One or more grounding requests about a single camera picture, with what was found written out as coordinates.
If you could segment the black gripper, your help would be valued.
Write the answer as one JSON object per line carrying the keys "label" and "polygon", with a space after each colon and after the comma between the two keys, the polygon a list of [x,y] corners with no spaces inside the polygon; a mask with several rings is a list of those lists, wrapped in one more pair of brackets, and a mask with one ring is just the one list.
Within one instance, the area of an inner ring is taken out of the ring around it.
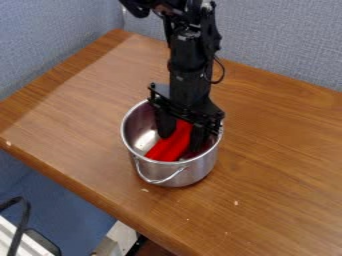
{"label": "black gripper", "polygon": [[176,118],[192,123],[189,151],[199,152],[211,136],[219,133],[224,112],[209,99],[212,67],[193,72],[169,72],[169,83],[151,83],[148,101],[155,109],[159,136],[168,138],[176,128]]}

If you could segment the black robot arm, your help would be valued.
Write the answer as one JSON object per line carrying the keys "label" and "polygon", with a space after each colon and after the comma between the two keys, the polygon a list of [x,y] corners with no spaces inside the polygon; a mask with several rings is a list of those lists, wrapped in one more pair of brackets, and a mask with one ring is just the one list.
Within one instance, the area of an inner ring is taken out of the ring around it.
{"label": "black robot arm", "polygon": [[216,28],[213,0],[118,0],[137,18],[155,14],[163,20],[169,49],[169,83],[149,85],[159,136],[167,138],[179,119],[192,124],[189,149],[196,151],[220,130],[224,112],[209,99],[212,77],[219,64],[221,35]]}

